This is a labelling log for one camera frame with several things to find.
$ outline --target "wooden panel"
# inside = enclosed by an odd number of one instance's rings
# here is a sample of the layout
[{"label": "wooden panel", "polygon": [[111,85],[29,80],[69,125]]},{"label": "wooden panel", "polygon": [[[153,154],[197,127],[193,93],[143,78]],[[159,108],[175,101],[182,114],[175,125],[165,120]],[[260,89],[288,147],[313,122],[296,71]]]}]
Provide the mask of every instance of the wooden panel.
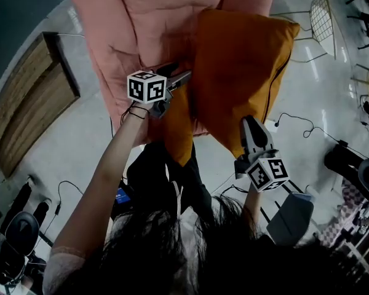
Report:
[{"label": "wooden panel", "polygon": [[0,144],[0,168],[9,177],[52,122],[78,98],[60,64],[33,87],[13,116]]},{"label": "wooden panel", "polygon": [[11,118],[31,88],[59,62],[50,49],[46,37],[40,35],[11,72],[0,94],[0,141]]}]

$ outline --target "shiny floor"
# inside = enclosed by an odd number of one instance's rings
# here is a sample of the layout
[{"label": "shiny floor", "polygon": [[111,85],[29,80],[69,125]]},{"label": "shiny floor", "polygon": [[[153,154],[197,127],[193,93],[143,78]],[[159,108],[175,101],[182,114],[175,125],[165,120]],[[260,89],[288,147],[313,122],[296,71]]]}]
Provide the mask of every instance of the shiny floor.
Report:
[{"label": "shiny floor", "polygon": [[[311,1],[274,0],[271,13],[309,10]],[[330,0],[335,15],[336,60],[333,56],[326,55],[311,63],[291,61],[268,119],[277,121],[283,112],[307,118],[337,140],[345,140],[350,147],[369,156],[369,128],[360,123],[360,120],[369,122],[369,119],[359,103],[360,95],[368,94],[369,88],[351,80],[353,75],[369,77],[355,68],[356,63],[369,67],[369,49],[357,50],[366,40],[359,22],[346,18],[346,15],[358,14],[359,10],[366,8],[362,1],[349,6],[344,2],[345,0]],[[304,29],[310,27],[309,16],[301,14],[291,17]],[[65,35],[82,34],[82,26],[71,1],[64,0],[33,31],[28,41],[32,41],[40,31],[58,31],[64,34],[60,36],[61,46],[80,87],[81,98],[31,148],[12,181],[20,187],[28,174],[36,176],[39,191],[52,198],[55,205],[59,199],[57,187],[60,181],[71,181],[81,190],[87,187],[98,160],[111,140],[111,127],[98,80],[91,67],[85,39]],[[307,37],[308,34],[309,32],[302,31],[299,37]],[[316,41],[298,41],[295,42],[292,58],[308,60],[321,53],[323,48]],[[336,213],[336,206],[342,201],[341,177],[323,165],[324,155],[335,142],[317,129],[309,138],[303,138],[303,132],[309,129],[309,122],[282,116],[277,131],[272,133],[275,146],[280,149],[292,181],[316,199],[313,222],[306,238],[331,220]],[[194,144],[200,175],[213,195],[232,184],[244,189],[249,187],[250,181],[247,178],[235,180],[233,156],[213,137],[195,138]],[[140,147],[132,151],[129,164],[140,152]],[[61,212],[46,233],[51,240],[58,235],[80,199],[80,194],[72,186],[63,184],[62,187]],[[235,190],[226,194],[240,201],[245,198],[244,194]],[[282,204],[286,196],[287,193],[282,188],[263,195],[262,207],[269,217],[277,211],[275,201]],[[50,209],[42,231],[51,222],[54,211],[55,208]],[[266,224],[266,220],[262,218],[260,230],[265,230]],[[49,249],[43,242],[39,248],[40,255],[45,258]]]}]

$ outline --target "wrist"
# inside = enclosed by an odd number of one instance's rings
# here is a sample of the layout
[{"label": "wrist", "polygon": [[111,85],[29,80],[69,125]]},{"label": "wrist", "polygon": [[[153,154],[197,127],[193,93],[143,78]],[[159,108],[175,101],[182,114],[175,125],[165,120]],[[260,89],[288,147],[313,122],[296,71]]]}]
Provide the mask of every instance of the wrist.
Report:
[{"label": "wrist", "polygon": [[129,115],[140,118],[142,120],[142,119],[146,118],[146,116],[148,115],[148,111],[146,111],[144,109],[140,109],[140,108],[132,108],[129,111]]},{"label": "wrist", "polygon": [[140,103],[140,102],[136,102],[133,106],[134,109],[140,109],[140,110],[146,110],[149,111],[152,107],[153,107],[154,103],[148,103],[148,104],[144,104],[144,103]]}]

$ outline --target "checkered cloth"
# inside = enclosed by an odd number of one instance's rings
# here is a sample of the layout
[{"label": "checkered cloth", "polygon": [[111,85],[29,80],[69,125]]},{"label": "checkered cloth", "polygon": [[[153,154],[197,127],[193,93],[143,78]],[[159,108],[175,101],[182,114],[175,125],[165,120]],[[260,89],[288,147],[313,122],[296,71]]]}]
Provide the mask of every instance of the checkered cloth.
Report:
[{"label": "checkered cloth", "polygon": [[333,246],[343,227],[353,220],[358,210],[365,202],[365,198],[359,190],[344,178],[342,187],[344,203],[339,209],[339,216],[334,219],[319,236],[321,244],[327,247]]}]

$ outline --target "blue object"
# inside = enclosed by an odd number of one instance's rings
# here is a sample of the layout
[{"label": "blue object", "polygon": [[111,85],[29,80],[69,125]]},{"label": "blue object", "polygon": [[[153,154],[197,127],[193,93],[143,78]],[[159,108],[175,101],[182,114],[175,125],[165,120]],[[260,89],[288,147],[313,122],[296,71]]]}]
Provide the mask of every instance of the blue object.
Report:
[{"label": "blue object", "polygon": [[131,200],[130,197],[124,192],[124,190],[122,188],[119,188],[117,190],[116,202],[118,204],[125,203],[125,202],[128,202],[130,200]]}]

